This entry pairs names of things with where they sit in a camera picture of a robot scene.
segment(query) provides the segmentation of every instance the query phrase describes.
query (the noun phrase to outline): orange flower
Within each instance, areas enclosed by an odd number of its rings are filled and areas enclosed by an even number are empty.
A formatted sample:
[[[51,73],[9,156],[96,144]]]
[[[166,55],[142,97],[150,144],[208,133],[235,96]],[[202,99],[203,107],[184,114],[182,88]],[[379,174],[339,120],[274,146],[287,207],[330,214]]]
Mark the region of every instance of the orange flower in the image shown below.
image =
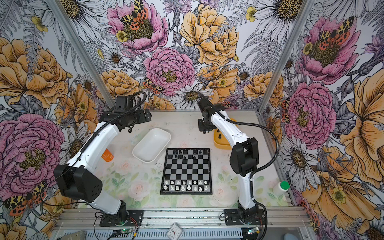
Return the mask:
[[[139,81],[123,71],[105,71],[101,74],[101,79],[104,81],[112,98],[116,98],[117,95],[128,96],[140,91]],[[96,91],[96,94],[99,98],[104,99],[99,90]]]
[[[272,71],[267,72],[266,74],[261,73],[258,76],[254,76],[250,79],[251,84],[248,84],[244,87],[244,96],[256,98],[262,96],[265,93],[266,88],[268,87],[269,82],[271,81]],[[280,75],[277,85],[273,89],[273,93],[269,102],[275,108],[280,104],[281,99],[283,98],[283,77]]]
[[[240,83],[240,79],[237,76],[237,68],[229,70],[229,68],[220,68],[215,65],[201,68],[196,74],[197,77],[203,79],[203,81],[209,81],[205,89],[212,89],[214,93],[211,102],[221,103],[224,101],[231,92],[236,90],[236,82]]]
[[[56,207],[54,207],[54,206],[49,206],[47,204],[43,204],[43,208],[48,212],[44,213],[43,215],[40,215],[40,219],[43,221],[49,222],[50,220],[60,216],[64,208],[66,209],[71,208],[71,205],[66,205],[66,206],[62,206],[62,205],[72,203],[73,200],[70,199],[69,197],[64,197],[61,194],[60,190],[58,189],[56,190],[53,197],[51,197],[48,201],[45,201],[45,202],[51,205],[57,205]]]
[[[71,89],[70,97],[60,98],[54,111],[56,123],[66,127],[74,125],[77,129],[81,122],[84,122],[88,124],[88,130],[93,132],[99,123],[95,107],[95,103],[87,96],[81,84],[77,84],[75,90]]]
[[[175,109],[173,104],[165,98],[159,98],[158,96],[154,95],[152,98],[149,98],[149,103],[144,103],[144,109]]]
[[[312,186],[310,190],[302,192],[315,212],[322,214],[329,221],[336,217],[336,226],[345,228],[355,218],[361,218],[362,226],[358,233],[369,228],[369,220],[380,218],[380,211],[375,210],[376,205],[363,195],[360,182],[353,181],[356,171],[352,162],[335,147],[323,146],[319,149],[320,164],[313,166],[313,170],[320,178],[318,189]]]
[[[227,24],[227,17],[218,15],[209,5],[204,7],[200,4],[198,16],[192,12],[184,15],[180,34],[188,40],[185,45],[199,49],[200,63],[224,66],[236,55],[239,33],[235,27],[218,37],[212,37],[224,24]]]
[[[49,108],[68,93],[67,73],[48,49],[38,46],[36,67],[27,76],[26,48],[29,47],[21,39],[10,43],[0,38],[0,96],[12,96],[8,104],[18,102],[23,94],[34,96],[43,103],[43,108]]]
[[[353,158],[353,169],[362,181],[380,188],[384,180],[384,69],[355,85],[356,125],[348,135],[341,135],[345,152]]]

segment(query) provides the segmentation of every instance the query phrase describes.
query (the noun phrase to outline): purple flower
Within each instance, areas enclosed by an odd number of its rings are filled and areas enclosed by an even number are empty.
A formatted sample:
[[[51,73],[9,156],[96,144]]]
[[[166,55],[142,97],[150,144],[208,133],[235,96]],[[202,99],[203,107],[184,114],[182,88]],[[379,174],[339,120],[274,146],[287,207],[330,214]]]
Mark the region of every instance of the purple flower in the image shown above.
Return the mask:
[[[356,42],[360,31],[356,30],[356,19],[349,30],[349,37],[339,45],[331,43],[326,49],[320,49],[321,41],[319,34],[321,31],[333,32],[342,23],[336,20],[330,22],[329,19],[321,17],[310,30],[310,35],[306,36],[303,54],[296,62],[295,68],[299,73],[309,76],[313,81],[322,81],[329,85],[336,82],[346,72],[350,70],[356,61],[358,54],[354,54]]]
[[[201,0],[201,4],[209,5],[211,8],[217,8],[218,0]]]
[[[156,86],[163,87],[167,96],[186,85],[192,85],[195,68],[192,60],[172,48],[159,48],[143,62],[149,78]]]
[[[179,11],[183,15],[191,10],[191,0],[164,0],[164,13],[167,15],[171,12]]]
[[[0,123],[0,197],[3,200],[31,192],[47,180],[56,182],[53,170],[60,162],[61,129],[38,114],[24,114]]]
[[[301,139],[310,150],[321,147],[336,125],[332,95],[321,83],[300,83],[290,98],[288,115],[287,135]]]
[[[129,7],[124,3],[122,8],[116,6],[116,8],[107,10],[108,24],[112,26],[109,28],[110,33],[116,35],[116,41],[123,44],[126,50],[123,54],[127,56],[150,52],[167,44],[168,22],[166,17],[161,18],[153,3],[151,6],[144,0],[143,3],[144,8],[148,10],[148,19],[143,20],[137,30],[132,30],[130,26],[125,27],[120,21],[121,17],[132,15],[133,3]]]

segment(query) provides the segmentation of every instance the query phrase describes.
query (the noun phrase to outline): floral tablecloth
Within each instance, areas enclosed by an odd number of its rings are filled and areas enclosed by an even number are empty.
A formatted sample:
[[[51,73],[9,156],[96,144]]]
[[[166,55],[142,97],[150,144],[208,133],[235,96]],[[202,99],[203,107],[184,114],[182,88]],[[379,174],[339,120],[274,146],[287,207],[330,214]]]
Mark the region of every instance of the floral tablecloth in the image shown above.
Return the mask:
[[[229,112],[242,121],[256,122],[254,112]],[[136,125],[131,134],[123,130],[109,145],[114,154],[111,162],[100,161],[96,175],[112,196],[124,200],[128,208],[159,207],[236,207],[238,177],[229,164],[230,150],[218,149],[213,143],[213,132],[202,134],[197,127],[199,112],[154,112],[152,122]],[[160,195],[165,151],[152,163],[143,163],[132,156],[132,149],[152,128],[159,127],[171,133],[168,147],[210,148],[212,195]],[[259,141],[260,166],[271,156],[259,129],[239,127],[248,136]],[[287,206],[284,194],[275,195],[272,188],[279,182],[274,166],[256,176],[254,195],[266,206]]]

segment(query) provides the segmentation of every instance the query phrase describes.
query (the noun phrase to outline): white daisy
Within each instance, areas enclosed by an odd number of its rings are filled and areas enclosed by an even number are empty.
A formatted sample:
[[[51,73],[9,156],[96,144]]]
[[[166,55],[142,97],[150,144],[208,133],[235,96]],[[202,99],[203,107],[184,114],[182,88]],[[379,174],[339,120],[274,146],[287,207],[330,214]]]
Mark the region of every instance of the white daisy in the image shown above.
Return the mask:
[[[88,130],[88,124],[84,124],[84,122],[80,123],[77,131],[70,126],[68,130],[69,142],[63,142],[60,146],[60,164],[65,164],[68,160],[75,156],[76,153],[80,151],[81,147],[88,141],[91,135],[91,130]]]
[[[330,21],[336,18],[336,22],[341,22],[350,16],[361,17],[365,11],[372,11],[377,0],[326,0],[323,5],[323,16],[329,16]]]
[[[104,52],[104,61],[115,68],[120,67],[122,63],[121,51],[117,48],[106,50]]]
[[[200,101],[201,97],[198,93],[202,93],[204,96],[212,96],[214,93],[212,89],[204,89],[203,84],[196,84],[193,88],[186,85],[184,88],[175,91],[176,95],[171,97],[169,100],[173,103],[176,109],[199,109],[197,102]]]
[[[240,81],[249,81],[255,75],[255,72],[250,67],[240,67],[237,75],[240,78]]]
[[[47,0],[30,0],[29,4],[34,9],[36,16],[41,18],[42,24],[47,27],[53,25],[53,30],[57,38],[61,39],[64,32],[46,1]],[[108,22],[108,19],[103,16],[106,11],[103,1],[60,0],[60,2],[84,42],[89,43],[95,39],[103,38],[101,33],[105,32],[105,29],[102,24]]]
[[[291,183],[300,191],[310,189],[306,179],[313,188],[317,189],[320,179],[311,166],[317,165],[318,160],[314,155],[305,153],[307,146],[299,138],[292,135],[292,139],[284,136],[281,141],[281,155],[279,159],[288,172]]]
[[[369,229],[360,236],[361,240],[384,239],[384,220],[373,218],[369,221]]]

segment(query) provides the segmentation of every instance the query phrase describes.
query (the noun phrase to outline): small clock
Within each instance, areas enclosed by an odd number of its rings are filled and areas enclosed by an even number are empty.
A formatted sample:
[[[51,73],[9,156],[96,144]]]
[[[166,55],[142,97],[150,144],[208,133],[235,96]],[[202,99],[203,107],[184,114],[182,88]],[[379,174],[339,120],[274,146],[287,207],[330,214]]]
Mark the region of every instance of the small clock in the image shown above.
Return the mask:
[[[170,240],[178,240],[183,234],[183,229],[177,223],[173,223],[167,231],[167,236]]]

